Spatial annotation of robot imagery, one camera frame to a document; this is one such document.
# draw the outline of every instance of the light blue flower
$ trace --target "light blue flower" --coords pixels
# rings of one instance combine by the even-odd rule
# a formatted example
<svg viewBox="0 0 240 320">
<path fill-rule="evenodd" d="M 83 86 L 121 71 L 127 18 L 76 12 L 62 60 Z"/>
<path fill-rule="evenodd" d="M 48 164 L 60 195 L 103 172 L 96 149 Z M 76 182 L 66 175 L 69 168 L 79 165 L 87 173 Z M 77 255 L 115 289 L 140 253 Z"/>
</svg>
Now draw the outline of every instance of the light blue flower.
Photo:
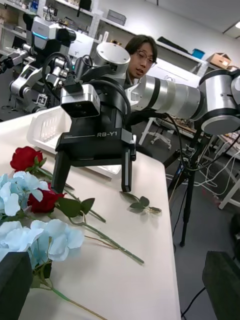
<svg viewBox="0 0 240 320">
<path fill-rule="evenodd" d="M 50 260 L 64 261 L 69 255 L 76 254 L 84 242 L 81 230 L 72 228 L 59 219 L 53 219 L 48 223 L 35 220 L 31 223 L 31 229 L 44 229 L 37 241 L 39 259 L 44 261 L 47 259 L 46 255 Z"/>
<path fill-rule="evenodd" d="M 19 171 L 13 178 L 7 174 L 0 176 L 0 214 L 15 216 L 20 209 L 26 209 L 30 194 L 42 201 L 43 193 L 39 189 L 49 190 L 47 182 L 39 181 L 29 172 Z"/>
<path fill-rule="evenodd" d="M 43 193 L 38 189 L 49 190 L 46 181 L 39 181 L 37 177 L 25 171 L 16 172 L 12 181 L 23 191 L 29 191 L 39 202 L 43 200 Z"/>
<path fill-rule="evenodd" d="M 22 227 L 19 221 L 0 226 L 0 261 L 8 252 L 26 252 L 44 232 L 42 228 Z"/>
<path fill-rule="evenodd" d="M 11 182 L 6 182 L 0 189 L 0 210 L 7 216 L 15 216 L 21 209 L 19 205 L 19 195 L 11 193 Z"/>
</svg>

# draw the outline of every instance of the silver robot arm segment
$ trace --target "silver robot arm segment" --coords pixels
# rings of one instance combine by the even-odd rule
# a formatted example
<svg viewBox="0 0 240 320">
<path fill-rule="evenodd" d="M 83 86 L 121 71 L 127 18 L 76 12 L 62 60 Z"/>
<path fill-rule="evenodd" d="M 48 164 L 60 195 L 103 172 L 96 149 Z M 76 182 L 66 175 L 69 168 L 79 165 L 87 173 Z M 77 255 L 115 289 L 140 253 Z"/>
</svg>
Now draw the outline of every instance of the silver robot arm segment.
<svg viewBox="0 0 240 320">
<path fill-rule="evenodd" d="M 133 111 L 154 110 L 183 119 L 201 121 L 210 135 L 234 132 L 240 127 L 239 71 L 214 70 L 198 88 L 144 76 L 126 90 Z"/>
</svg>

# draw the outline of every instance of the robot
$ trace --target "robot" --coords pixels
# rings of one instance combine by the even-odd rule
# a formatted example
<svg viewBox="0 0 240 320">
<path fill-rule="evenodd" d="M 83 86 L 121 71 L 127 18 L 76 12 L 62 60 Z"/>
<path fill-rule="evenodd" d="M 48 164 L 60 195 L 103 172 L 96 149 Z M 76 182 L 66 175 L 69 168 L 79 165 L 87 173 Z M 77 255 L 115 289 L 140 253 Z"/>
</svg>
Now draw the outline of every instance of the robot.
<svg viewBox="0 0 240 320">
<path fill-rule="evenodd" d="M 25 13 L 23 20 L 26 24 L 27 43 L 22 49 L 10 53 L 0 62 L 0 74 L 28 61 L 18 78 L 10 83 L 9 89 L 23 108 L 26 106 L 27 113 L 34 113 L 45 109 L 46 106 L 47 96 L 45 94 L 38 95 L 36 103 L 32 99 L 32 87 L 42 79 L 42 65 L 45 59 L 54 52 L 67 55 L 71 42 L 76 39 L 76 34 L 59 23 L 43 20 L 36 15 Z M 64 66 L 64 60 L 56 59 L 48 67 L 48 72 L 53 74 L 52 80 L 55 74 L 58 77 L 61 75 L 59 70 L 64 69 Z"/>
<path fill-rule="evenodd" d="M 33 58 L 23 68 L 10 91 L 28 103 L 31 87 L 41 79 L 72 118 L 56 146 L 52 188 L 60 193 L 71 166 L 122 166 L 122 190 L 129 192 L 136 141 L 131 122 L 136 115 L 158 118 L 169 114 L 199 121 L 210 135 L 234 132 L 240 127 L 240 71 L 215 70 L 206 74 L 198 88 L 145 75 L 138 84 L 123 89 L 130 61 L 128 52 L 114 43 L 102 42 L 94 61 L 78 58 L 72 65 L 67 56 L 74 31 L 25 16 L 31 45 L 25 44 L 16 57 L 9 55 L 0 70 Z M 61 87 L 60 96 L 56 88 Z"/>
</svg>

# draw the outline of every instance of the white table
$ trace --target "white table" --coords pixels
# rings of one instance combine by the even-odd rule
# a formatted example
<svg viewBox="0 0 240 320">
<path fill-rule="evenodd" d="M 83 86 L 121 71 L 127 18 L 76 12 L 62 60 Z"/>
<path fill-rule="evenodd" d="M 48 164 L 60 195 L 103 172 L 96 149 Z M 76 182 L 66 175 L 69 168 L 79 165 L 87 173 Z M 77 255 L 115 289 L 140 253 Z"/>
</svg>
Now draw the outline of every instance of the white table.
<svg viewBox="0 0 240 320">
<path fill-rule="evenodd" d="M 11 173 L 9 162 L 15 149 L 29 145 L 26 134 L 31 118 L 27 115 L 0 123 L 0 174 Z M 47 155 L 44 167 L 53 170 L 53 156 Z M 141 266 L 118 250 L 86 239 L 78 258 L 53 263 L 51 279 L 56 289 L 108 320 L 180 320 L 164 166 L 139 153 L 133 164 L 132 193 L 148 197 L 152 206 L 161 208 L 159 217 L 129 212 L 129 203 L 119 193 L 119 180 L 111 182 L 93 171 L 73 168 L 67 182 L 75 187 L 81 200 L 95 197 L 94 210 L 107 220 L 104 224 L 89 216 L 88 222 L 142 258 L 145 264 Z M 19 319 L 97 318 L 53 292 L 32 289 Z"/>
</svg>

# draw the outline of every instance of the black hair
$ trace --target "black hair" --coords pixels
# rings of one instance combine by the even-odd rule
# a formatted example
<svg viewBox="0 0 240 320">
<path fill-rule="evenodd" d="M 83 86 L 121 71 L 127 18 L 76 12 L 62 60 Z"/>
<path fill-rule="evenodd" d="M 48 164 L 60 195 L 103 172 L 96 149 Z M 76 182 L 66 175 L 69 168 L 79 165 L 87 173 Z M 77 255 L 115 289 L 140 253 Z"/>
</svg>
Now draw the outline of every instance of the black hair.
<svg viewBox="0 0 240 320">
<path fill-rule="evenodd" d="M 128 42 L 125 49 L 130 55 L 133 55 L 145 43 L 150 44 L 152 49 L 152 60 L 155 63 L 157 61 L 158 48 L 157 48 L 156 42 L 151 36 L 144 35 L 144 34 L 135 35 Z"/>
</svg>

